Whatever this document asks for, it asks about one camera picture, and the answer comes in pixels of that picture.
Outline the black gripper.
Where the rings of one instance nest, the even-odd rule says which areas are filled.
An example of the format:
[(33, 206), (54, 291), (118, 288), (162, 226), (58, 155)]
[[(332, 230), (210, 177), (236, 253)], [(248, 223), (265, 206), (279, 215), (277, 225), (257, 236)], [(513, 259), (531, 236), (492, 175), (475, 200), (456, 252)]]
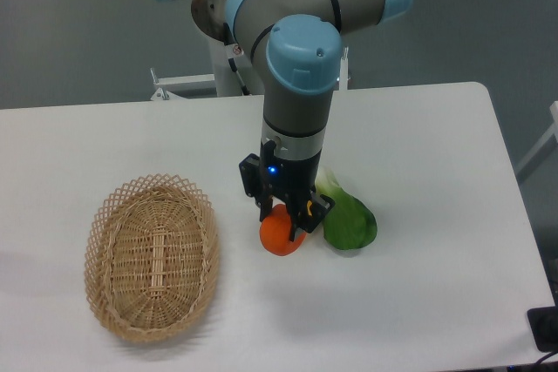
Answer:
[(312, 233), (335, 206), (335, 200), (315, 188), (322, 148), (321, 139), (296, 139), (291, 148), (278, 138), (266, 139), (258, 155), (252, 153), (239, 164), (244, 192), (260, 208), (259, 220), (271, 214), (273, 199), (286, 205), (290, 241)]

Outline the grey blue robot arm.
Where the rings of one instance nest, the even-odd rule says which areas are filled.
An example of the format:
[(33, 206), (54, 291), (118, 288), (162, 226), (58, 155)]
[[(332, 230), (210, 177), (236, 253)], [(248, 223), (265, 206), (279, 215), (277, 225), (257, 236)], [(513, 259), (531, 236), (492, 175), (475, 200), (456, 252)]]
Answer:
[(413, 0), (225, 0), (224, 30), (264, 88), (261, 149), (239, 165), (245, 193), (271, 215), (286, 207), (288, 237), (312, 232), (334, 206), (315, 178), (340, 73), (344, 34), (404, 14)]

